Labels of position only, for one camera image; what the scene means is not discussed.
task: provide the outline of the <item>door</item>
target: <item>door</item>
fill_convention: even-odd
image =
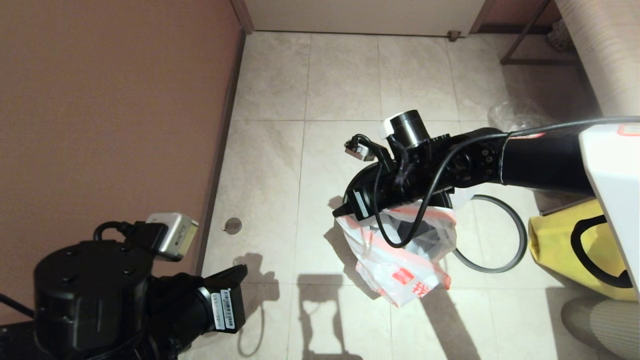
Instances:
[[[245,0],[256,30],[466,36],[484,0]]]

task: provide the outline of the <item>baseboard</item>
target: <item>baseboard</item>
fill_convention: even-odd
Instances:
[[[207,242],[209,240],[209,230],[211,230],[211,217],[213,216],[213,206],[216,203],[216,194],[218,193],[218,185],[220,183],[220,174],[222,173],[222,162],[225,158],[225,149],[227,148],[227,135],[229,134],[229,125],[231,125],[231,113],[234,109],[234,101],[236,99],[236,89],[238,85],[238,77],[240,76],[240,65],[242,64],[242,57],[244,52],[244,41],[246,40],[246,32],[242,29],[240,34],[240,41],[236,51],[236,63],[231,72],[231,78],[227,87],[227,94],[225,96],[225,107],[223,110],[223,123],[220,131],[220,137],[218,141],[218,148],[216,149],[216,158],[214,160],[215,166],[213,170],[213,179],[211,182],[211,190],[209,201],[206,204],[205,221],[202,226],[202,238],[200,239],[200,246],[198,247],[198,258],[196,260],[195,274],[202,275],[202,267],[204,266],[204,256],[207,250]]]
[[[478,33],[484,34],[519,34],[524,30],[524,25],[508,24],[483,24],[478,28]],[[551,31],[551,26],[532,26],[529,34],[546,35]]]

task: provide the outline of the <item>wall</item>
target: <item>wall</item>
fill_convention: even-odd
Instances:
[[[526,25],[542,3],[542,0],[487,0],[492,2],[483,25]],[[556,3],[551,1],[536,25],[548,26],[560,19]]]
[[[38,261],[101,222],[204,222],[240,31],[227,0],[0,0],[0,292],[32,307]]]

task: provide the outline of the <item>yellow bag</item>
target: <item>yellow bag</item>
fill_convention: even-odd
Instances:
[[[529,250],[538,264],[603,295],[616,300],[637,300],[635,289],[610,285],[630,286],[631,281],[618,244],[605,221],[597,200],[545,217],[532,217],[529,221]],[[584,251],[575,247],[580,242]]]

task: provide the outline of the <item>plastic bag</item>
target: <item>plastic bag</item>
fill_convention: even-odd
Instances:
[[[382,212],[387,236],[399,243],[406,237],[420,208],[420,201]],[[428,207],[416,237],[403,249],[389,246],[376,219],[358,222],[351,216],[336,219],[353,254],[356,271],[369,287],[397,307],[421,298],[439,284],[449,289],[451,278],[438,261],[456,248],[455,214],[452,209]]]
[[[487,117],[490,127],[506,133],[555,123],[533,100],[524,97],[492,106]]]

